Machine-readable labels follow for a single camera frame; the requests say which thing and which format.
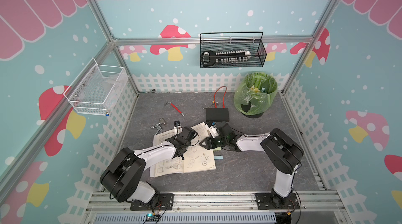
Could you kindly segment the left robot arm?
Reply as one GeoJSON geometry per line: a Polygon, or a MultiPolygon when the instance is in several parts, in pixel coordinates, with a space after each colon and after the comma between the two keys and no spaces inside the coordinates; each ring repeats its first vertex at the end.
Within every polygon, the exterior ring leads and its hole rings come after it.
{"type": "Polygon", "coordinates": [[[159,191],[151,184],[142,182],[142,174],[148,168],[165,160],[180,157],[192,145],[200,140],[199,134],[192,128],[185,127],[179,134],[167,138],[162,143],[150,148],[133,151],[121,149],[100,177],[100,183],[109,191],[110,200],[122,202],[140,202],[150,207],[159,205],[159,191]]]}

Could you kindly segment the sketch drawing book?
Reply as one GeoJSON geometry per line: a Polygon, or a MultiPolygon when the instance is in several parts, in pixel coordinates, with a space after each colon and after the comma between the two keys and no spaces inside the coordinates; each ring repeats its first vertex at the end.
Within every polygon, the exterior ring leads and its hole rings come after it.
{"type": "Polygon", "coordinates": [[[206,150],[200,142],[209,137],[205,123],[192,127],[198,136],[191,142],[191,147],[184,153],[184,159],[176,157],[164,160],[150,167],[150,177],[159,177],[174,173],[193,173],[214,170],[216,168],[213,150],[206,150]]]}

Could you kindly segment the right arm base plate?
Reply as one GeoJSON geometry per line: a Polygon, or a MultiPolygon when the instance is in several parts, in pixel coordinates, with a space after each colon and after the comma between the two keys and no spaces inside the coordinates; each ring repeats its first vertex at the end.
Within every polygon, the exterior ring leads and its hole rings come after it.
{"type": "Polygon", "coordinates": [[[300,202],[295,192],[290,193],[287,197],[282,198],[275,192],[255,193],[254,201],[258,210],[299,210],[300,202]]]}

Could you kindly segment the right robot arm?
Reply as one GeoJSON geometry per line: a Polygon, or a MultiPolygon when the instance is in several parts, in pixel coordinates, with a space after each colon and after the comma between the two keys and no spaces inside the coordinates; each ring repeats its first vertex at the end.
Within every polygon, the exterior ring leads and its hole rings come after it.
{"type": "Polygon", "coordinates": [[[295,173],[302,164],[304,151],[286,133],[275,128],[260,135],[244,135],[227,122],[217,122],[207,130],[210,136],[200,142],[200,146],[207,150],[222,148],[235,152],[265,152],[276,168],[273,195],[277,199],[289,198],[293,192],[295,173]]]}

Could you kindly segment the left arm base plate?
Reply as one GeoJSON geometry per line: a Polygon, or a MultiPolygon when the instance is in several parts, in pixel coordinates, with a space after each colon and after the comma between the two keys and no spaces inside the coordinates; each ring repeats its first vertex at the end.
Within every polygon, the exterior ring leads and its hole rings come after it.
{"type": "Polygon", "coordinates": [[[162,193],[162,194],[155,194],[154,197],[148,202],[143,203],[139,200],[131,201],[130,210],[172,210],[173,209],[173,201],[174,201],[174,194],[162,193]]]}

